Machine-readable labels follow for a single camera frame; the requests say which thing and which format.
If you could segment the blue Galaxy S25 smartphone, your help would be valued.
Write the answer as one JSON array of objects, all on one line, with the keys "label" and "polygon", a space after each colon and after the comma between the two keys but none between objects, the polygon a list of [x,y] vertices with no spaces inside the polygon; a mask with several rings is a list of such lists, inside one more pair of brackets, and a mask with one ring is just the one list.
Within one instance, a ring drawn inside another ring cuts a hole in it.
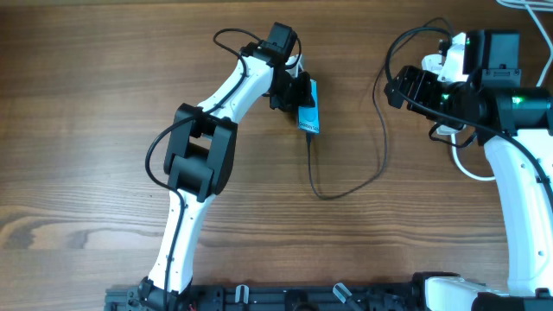
[{"label": "blue Galaxy S25 smartphone", "polygon": [[320,133],[319,105],[317,83],[314,79],[310,80],[311,99],[315,104],[313,107],[298,108],[298,129],[310,134]]}]

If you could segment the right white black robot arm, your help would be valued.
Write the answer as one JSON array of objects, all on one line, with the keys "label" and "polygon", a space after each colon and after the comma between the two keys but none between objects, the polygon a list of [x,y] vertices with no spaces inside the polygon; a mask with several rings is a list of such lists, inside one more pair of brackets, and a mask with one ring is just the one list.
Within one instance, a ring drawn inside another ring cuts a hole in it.
[{"label": "right white black robot arm", "polygon": [[391,106],[435,126],[473,128],[499,191],[508,244],[506,291],[449,273],[414,277],[423,310],[549,310],[552,307],[552,96],[524,87],[515,30],[448,35],[442,53],[461,64],[440,71],[403,67],[388,73]]}]

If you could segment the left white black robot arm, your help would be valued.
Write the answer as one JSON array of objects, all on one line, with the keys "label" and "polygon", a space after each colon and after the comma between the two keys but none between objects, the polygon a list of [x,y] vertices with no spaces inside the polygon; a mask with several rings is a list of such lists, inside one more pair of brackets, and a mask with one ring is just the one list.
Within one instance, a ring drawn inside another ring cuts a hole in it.
[{"label": "left white black robot arm", "polygon": [[272,110],[296,113],[315,107],[314,91],[298,34],[279,22],[263,40],[255,36],[234,51],[237,65],[210,97],[181,105],[173,123],[149,146],[148,177],[169,191],[168,220],[150,273],[138,285],[148,310],[188,310],[194,253],[203,220],[232,173],[238,124],[262,97]]}]

